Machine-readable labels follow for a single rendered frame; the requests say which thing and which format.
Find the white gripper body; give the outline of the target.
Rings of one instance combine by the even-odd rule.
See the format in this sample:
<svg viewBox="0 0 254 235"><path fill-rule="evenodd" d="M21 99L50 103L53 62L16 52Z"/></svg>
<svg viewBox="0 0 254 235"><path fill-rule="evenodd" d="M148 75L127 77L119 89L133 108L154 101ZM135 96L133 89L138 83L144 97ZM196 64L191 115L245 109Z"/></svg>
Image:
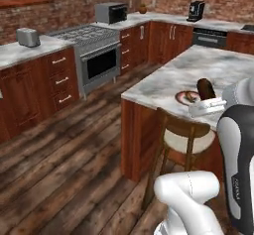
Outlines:
<svg viewBox="0 0 254 235"><path fill-rule="evenodd" d="M203 115L216 113L224 110L226 101L221 97L205 99L189 106L189 114L192 117L200 117Z"/></svg>

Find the dark brown sweet potato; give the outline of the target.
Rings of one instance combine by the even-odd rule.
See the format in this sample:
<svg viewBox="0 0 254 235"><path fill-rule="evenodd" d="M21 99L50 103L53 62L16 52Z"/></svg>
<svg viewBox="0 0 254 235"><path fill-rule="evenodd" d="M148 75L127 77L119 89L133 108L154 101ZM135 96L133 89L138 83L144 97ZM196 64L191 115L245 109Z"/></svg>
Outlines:
<svg viewBox="0 0 254 235"><path fill-rule="evenodd" d="M210 81L207 78L201 78L196 84L198 94L201 100L206 100L210 98L215 98L215 92Z"/></svg>

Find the brown chicken drumstick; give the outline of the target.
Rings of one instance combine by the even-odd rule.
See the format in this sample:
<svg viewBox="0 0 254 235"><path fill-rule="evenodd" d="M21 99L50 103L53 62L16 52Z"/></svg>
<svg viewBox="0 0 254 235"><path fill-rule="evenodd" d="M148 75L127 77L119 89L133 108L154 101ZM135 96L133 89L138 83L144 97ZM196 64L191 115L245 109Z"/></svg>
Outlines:
<svg viewBox="0 0 254 235"><path fill-rule="evenodd" d="M199 101L199 97L198 96L193 96L193 93L189 92L189 91L186 92L186 99L190 103L195 103L195 102Z"/></svg>

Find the round pink plate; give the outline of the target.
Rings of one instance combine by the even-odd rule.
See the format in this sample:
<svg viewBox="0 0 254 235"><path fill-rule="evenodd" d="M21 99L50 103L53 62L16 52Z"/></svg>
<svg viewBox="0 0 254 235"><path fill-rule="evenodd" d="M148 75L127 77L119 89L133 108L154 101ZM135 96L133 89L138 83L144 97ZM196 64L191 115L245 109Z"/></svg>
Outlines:
<svg viewBox="0 0 254 235"><path fill-rule="evenodd" d="M192 105L193 103L190 103L187 99L186 99L186 92L189 91L189 92L192 92L193 93L193 96L198 96L198 93L196 91L190 91L190 90L186 90L186 91L181 91L181 92L178 92L176 95L175 95L175 98L176 100L181 103L182 105L186 105L186 106L189 106L189 105Z"/></svg>

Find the wooden stool with white cushion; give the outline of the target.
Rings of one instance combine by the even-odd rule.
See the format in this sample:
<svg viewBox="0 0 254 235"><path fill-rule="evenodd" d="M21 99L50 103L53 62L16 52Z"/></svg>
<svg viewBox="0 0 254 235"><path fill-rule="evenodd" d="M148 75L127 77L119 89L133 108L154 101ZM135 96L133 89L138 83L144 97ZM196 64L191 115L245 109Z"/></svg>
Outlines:
<svg viewBox="0 0 254 235"><path fill-rule="evenodd" d="M171 150L186 156L185 171L191 170L195 155L206 151L212 144L215 134L206 123L193 122L181 119L165 109L159 107L156 111L161 126L159 147L155 152L152 166L148 176L148 182L142 202L142 209L145 210L150 204L154 192L154 176L159 156L163 156L160 174L165 172L168 154Z"/></svg>

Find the stainless steel dishwasher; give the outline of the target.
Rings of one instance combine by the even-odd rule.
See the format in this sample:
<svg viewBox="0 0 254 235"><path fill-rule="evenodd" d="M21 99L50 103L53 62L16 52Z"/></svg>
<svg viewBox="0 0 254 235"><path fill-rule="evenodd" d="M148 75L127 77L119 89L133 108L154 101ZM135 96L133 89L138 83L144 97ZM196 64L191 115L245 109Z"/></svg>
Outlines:
<svg viewBox="0 0 254 235"><path fill-rule="evenodd" d="M206 28L194 28L192 31L192 43L209 48L225 49L227 33Z"/></svg>

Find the wooden base cupboard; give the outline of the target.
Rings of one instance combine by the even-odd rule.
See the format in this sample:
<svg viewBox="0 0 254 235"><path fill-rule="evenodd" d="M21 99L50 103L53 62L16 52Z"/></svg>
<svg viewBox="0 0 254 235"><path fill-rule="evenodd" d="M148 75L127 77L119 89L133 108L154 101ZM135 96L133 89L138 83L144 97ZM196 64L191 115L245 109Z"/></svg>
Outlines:
<svg viewBox="0 0 254 235"><path fill-rule="evenodd" d="M254 35L230 32L227 35L226 48L230 51L254 56Z"/></svg>

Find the wooden kitchen island cabinet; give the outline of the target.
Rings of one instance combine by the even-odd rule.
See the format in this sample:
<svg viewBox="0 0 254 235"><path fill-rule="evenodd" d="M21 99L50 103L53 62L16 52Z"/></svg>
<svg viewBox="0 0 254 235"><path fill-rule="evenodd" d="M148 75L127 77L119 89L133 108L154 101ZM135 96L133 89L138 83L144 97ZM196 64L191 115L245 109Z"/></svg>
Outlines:
<svg viewBox="0 0 254 235"><path fill-rule="evenodd" d="M161 127L156 111L121 99L121 172L139 181L149 169L159 147ZM218 137L211 146L193 158L192 168L215 173L223 182L223 161Z"/></svg>

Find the wooden corner base cupboards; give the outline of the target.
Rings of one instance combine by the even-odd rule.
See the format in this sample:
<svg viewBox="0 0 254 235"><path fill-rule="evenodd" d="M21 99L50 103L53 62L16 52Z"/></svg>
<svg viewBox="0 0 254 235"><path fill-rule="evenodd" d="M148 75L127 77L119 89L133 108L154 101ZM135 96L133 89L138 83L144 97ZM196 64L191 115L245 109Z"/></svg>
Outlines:
<svg viewBox="0 0 254 235"><path fill-rule="evenodd" d="M164 64L192 43L193 27L162 21L149 21L120 31L120 73L143 63Z"/></svg>

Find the black coffee machine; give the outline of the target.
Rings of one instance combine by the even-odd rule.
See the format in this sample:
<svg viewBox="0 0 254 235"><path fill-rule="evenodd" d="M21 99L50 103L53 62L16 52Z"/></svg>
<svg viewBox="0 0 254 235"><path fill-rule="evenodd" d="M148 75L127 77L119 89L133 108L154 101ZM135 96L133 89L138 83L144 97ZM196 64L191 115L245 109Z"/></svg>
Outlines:
<svg viewBox="0 0 254 235"><path fill-rule="evenodd" d="M202 19L205 3L203 1L192 1L189 8L189 22L196 22Z"/></svg>

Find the stainless steel stove with oven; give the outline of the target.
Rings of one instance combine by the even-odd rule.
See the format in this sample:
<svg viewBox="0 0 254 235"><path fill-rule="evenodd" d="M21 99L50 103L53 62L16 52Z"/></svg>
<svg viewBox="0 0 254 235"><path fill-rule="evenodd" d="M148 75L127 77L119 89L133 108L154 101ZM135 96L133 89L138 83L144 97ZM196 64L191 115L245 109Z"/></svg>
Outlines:
<svg viewBox="0 0 254 235"><path fill-rule="evenodd" d="M89 24L48 33L48 36L72 42L80 95L107 81L116 82L120 74L120 32Z"/></svg>

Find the grey toaster oven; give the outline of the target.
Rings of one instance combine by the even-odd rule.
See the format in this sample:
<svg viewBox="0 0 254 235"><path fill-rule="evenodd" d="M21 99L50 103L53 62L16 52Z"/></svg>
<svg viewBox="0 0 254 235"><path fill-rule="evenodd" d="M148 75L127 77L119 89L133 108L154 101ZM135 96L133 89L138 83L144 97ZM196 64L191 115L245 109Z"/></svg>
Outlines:
<svg viewBox="0 0 254 235"><path fill-rule="evenodd" d="M106 2L94 6L95 21L104 24L115 24L127 19L128 6L125 3Z"/></svg>

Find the wooden base cupboards with drawers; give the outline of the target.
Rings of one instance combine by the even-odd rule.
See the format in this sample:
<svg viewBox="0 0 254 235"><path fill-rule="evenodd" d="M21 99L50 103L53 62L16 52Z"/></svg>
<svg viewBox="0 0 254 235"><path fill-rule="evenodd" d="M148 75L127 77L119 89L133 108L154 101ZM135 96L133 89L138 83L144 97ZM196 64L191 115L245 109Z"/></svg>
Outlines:
<svg viewBox="0 0 254 235"><path fill-rule="evenodd" d="M0 69L0 144L78 99L72 47Z"/></svg>

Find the silver toaster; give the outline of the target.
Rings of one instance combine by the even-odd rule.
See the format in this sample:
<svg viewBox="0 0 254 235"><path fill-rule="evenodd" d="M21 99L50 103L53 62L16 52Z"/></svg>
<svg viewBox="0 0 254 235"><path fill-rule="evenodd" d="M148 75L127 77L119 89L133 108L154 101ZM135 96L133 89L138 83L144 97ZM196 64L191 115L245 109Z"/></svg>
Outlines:
<svg viewBox="0 0 254 235"><path fill-rule="evenodd" d="M21 46L34 48L41 44L37 30L20 28L16 30L16 39Z"/></svg>

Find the wooden wall shelf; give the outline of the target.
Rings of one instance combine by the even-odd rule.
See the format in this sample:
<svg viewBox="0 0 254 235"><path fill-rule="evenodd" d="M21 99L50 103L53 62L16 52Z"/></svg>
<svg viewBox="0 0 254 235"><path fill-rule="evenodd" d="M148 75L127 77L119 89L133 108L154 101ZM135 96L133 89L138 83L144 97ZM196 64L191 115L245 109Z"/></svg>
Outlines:
<svg viewBox="0 0 254 235"><path fill-rule="evenodd" d="M52 0L0 0L0 9L50 3Z"/></svg>

